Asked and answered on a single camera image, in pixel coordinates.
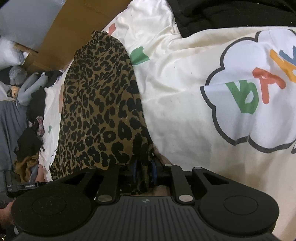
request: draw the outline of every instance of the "human hand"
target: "human hand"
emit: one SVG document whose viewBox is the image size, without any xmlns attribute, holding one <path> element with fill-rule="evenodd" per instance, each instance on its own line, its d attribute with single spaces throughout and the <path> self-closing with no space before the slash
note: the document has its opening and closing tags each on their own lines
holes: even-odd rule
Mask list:
<svg viewBox="0 0 296 241">
<path fill-rule="evenodd" d="M 14 201 L 10 202 L 6 208 L 0 209 L 0 224 L 1 227 L 8 225 L 8 224 L 14 224 L 11 216 L 11 207 L 13 205 Z"/>
<path fill-rule="evenodd" d="M 44 179 L 44 169 L 43 169 L 43 166 L 42 165 L 38 165 L 38 174 L 37 174 L 37 177 L 36 177 L 36 182 L 40 182 L 40 183 L 43 183 L 45 182 L 45 179 Z"/>
</svg>

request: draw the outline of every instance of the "leopard print fabric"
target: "leopard print fabric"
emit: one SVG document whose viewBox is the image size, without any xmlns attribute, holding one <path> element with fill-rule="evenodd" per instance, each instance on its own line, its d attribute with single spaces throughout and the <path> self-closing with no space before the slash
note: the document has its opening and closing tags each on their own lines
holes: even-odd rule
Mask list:
<svg viewBox="0 0 296 241">
<path fill-rule="evenodd" d="M 153 143 L 130 58 L 119 40 L 95 31 L 79 49 L 64 83 L 53 180 L 88 166 L 137 167 L 138 191 L 149 187 Z"/>
</svg>

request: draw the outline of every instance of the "cardboard box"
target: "cardboard box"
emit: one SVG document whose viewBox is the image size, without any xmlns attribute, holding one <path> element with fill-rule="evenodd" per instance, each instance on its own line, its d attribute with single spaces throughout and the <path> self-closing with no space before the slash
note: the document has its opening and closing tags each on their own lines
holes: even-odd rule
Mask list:
<svg viewBox="0 0 296 241">
<path fill-rule="evenodd" d="M 35 50 L 32 50 L 24 45 L 21 45 L 19 43 L 15 43 L 14 48 L 19 49 L 20 51 L 29 53 L 29 55 L 27 56 L 27 58 L 25 60 L 25 63 L 22 65 L 22 68 L 28 69 L 29 66 L 31 66 L 33 64 L 33 62 L 36 60 L 36 58 L 38 56 L 38 52 L 36 52 Z"/>
<path fill-rule="evenodd" d="M 38 55 L 27 68 L 62 69 L 76 50 L 91 39 L 94 30 L 102 30 L 131 0 L 67 0 L 47 33 Z"/>
</svg>

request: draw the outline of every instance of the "black clothing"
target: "black clothing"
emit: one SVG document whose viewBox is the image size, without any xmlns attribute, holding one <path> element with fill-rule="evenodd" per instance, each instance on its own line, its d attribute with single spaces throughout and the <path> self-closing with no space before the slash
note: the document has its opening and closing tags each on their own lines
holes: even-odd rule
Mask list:
<svg viewBox="0 0 296 241">
<path fill-rule="evenodd" d="M 168 0 L 182 37 L 206 29 L 296 26 L 296 1 Z"/>
<path fill-rule="evenodd" d="M 48 81 L 45 88 L 51 87 L 63 73 L 58 70 L 46 71 L 45 75 L 48 77 Z"/>
<path fill-rule="evenodd" d="M 42 141 L 36 136 L 31 127 L 27 127 L 17 140 L 18 146 L 14 153 L 17 161 L 22 162 L 26 157 L 35 155 L 42 146 Z"/>
<path fill-rule="evenodd" d="M 37 116 L 44 116 L 46 92 L 43 87 L 31 94 L 32 99 L 27 109 L 27 118 L 32 123 L 35 122 Z"/>
<path fill-rule="evenodd" d="M 6 85 L 10 85 L 9 71 L 12 67 L 0 70 L 0 81 Z"/>
<path fill-rule="evenodd" d="M 4 6 L 5 3 L 7 3 L 8 0 L 0 0 L 0 8 Z"/>
</svg>

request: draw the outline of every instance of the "pile of clothes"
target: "pile of clothes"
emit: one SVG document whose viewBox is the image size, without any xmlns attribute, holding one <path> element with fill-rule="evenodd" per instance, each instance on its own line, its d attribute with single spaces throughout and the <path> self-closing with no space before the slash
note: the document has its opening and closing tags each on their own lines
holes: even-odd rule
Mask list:
<svg viewBox="0 0 296 241">
<path fill-rule="evenodd" d="M 36 72 L 28 78 L 26 75 L 26 71 L 19 66 L 0 71 L 1 80 L 5 82 L 2 86 L 8 88 L 7 97 L 16 101 L 17 108 L 26 108 L 28 125 L 15 144 L 16 160 L 12 161 L 14 172 L 20 175 L 22 183 L 34 181 L 37 176 L 39 150 L 42 148 L 44 135 L 44 88 L 52 86 L 62 73 Z"/>
</svg>

